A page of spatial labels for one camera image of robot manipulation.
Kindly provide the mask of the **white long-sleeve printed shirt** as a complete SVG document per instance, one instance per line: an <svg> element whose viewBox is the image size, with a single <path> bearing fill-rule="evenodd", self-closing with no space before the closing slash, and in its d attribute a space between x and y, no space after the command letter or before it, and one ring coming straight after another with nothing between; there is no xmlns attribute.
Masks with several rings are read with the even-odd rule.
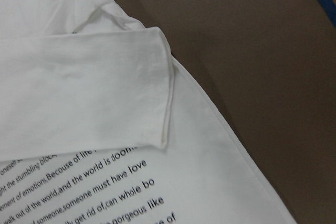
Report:
<svg viewBox="0 0 336 224"><path fill-rule="evenodd" d="M1 223L294 223L157 28L1 0Z"/></svg>

